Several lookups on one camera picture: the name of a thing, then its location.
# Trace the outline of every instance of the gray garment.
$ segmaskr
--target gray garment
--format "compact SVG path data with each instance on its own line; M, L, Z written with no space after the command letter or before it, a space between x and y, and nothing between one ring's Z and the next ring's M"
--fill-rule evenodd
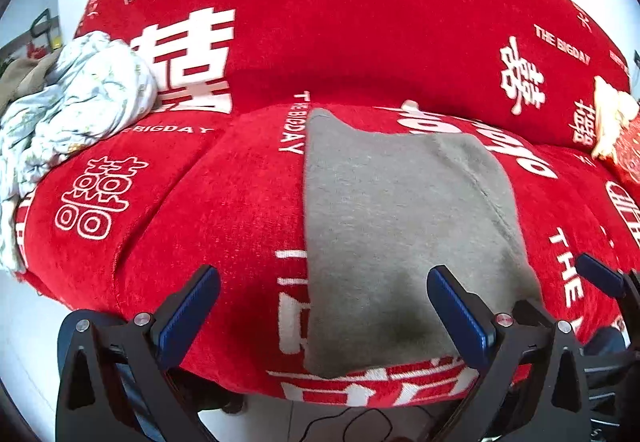
M6 67L0 78L0 117L14 100L44 89L44 78L61 51L59 48L42 59L20 57Z
M454 355L426 293L435 265L497 312L542 299L510 181L476 137L367 133L321 109L307 130L308 371Z

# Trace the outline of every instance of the tiled floor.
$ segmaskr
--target tiled floor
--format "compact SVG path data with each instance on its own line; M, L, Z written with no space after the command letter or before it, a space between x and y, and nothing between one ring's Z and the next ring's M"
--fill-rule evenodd
M56 339L67 313L66 307L0 272L0 378L42 442L54 442L60 384ZM342 410L251 396L240 415L205 411L200 418L220 442L299 442L311 421ZM348 422L362 411L353 408L339 418L317 422L305 442L340 442ZM429 421L419 408L396 408L385 414L393 425L393 437L415 440ZM372 411L351 425L346 441L378 442L387 429L382 415Z

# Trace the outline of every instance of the silver screw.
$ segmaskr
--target silver screw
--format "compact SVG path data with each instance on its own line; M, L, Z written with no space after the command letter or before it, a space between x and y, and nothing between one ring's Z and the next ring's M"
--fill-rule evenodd
M498 314L495 316L495 322L498 323L501 327L510 327L513 325L513 317L509 314Z
M88 319L80 319L78 321L78 323L76 323L76 330L78 332L84 332L90 325L91 323L89 322Z
M568 334L572 330L571 324L566 321L558 321L558 330L564 334Z
M146 312L141 312L140 314L138 314L133 318L133 322L137 324L139 327L143 327L144 325L148 324L150 320L151 320L151 314L148 314Z

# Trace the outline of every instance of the folded gray fabric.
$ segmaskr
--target folded gray fabric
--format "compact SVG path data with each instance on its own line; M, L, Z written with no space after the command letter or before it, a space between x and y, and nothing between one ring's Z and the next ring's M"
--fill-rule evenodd
M61 51L59 48L42 59L20 57L6 67L0 78L0 117L14 100L43 90L44 78Z
M542 299L510 181L472 135L383 135L308 121L305 367L325 378L454 355L426 293L447 265L494 311Z

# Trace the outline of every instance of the brown cloth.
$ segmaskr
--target brown cloth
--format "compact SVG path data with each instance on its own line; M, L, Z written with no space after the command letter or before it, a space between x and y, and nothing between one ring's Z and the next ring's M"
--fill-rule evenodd
M21 57L6 67L0 78L0 118L14 100L44 89L44 77L58 60L61 51L62 48L59 48L42 59Z

